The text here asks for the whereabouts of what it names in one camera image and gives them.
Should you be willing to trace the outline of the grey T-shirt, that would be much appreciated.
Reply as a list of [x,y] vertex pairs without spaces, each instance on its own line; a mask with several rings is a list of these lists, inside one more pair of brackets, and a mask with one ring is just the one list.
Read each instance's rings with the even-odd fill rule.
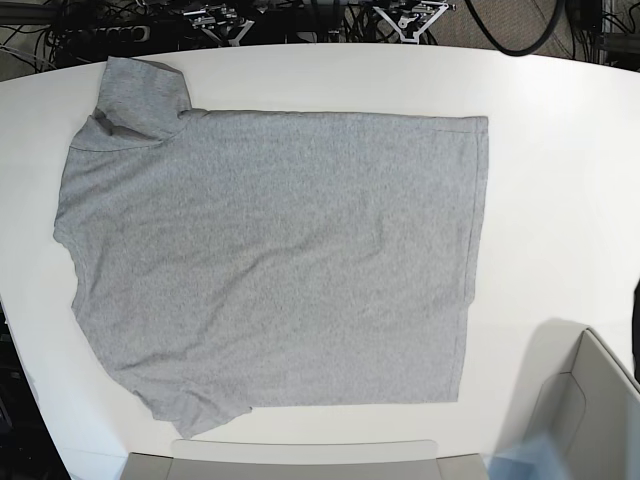
[[107,374],[186,438],[256,408],[454,402],[486,117],[206,111],[110,58],[54,239]]

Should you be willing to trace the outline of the white bin right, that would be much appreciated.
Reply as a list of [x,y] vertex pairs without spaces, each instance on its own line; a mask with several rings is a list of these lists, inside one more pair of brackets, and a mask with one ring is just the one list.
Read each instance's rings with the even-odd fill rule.
[[639,384],[594,330],[543,384],[527,439],[536,479],[639,477]]

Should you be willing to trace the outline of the grey bin bottom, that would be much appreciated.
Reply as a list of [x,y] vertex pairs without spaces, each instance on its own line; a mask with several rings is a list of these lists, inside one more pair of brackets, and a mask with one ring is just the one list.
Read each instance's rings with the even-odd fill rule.
[[438,456],[431,440],[258,444],[176,440],[171,454],[131,453],[123,479],[487,479],[478,454]]

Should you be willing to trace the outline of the blue cloth bottom corner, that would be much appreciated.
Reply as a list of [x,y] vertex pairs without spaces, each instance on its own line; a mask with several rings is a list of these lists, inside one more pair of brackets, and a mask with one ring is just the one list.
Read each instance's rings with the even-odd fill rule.
[[491,480],[567,480],[571,474],[554,442],[535,436],[485,459]]

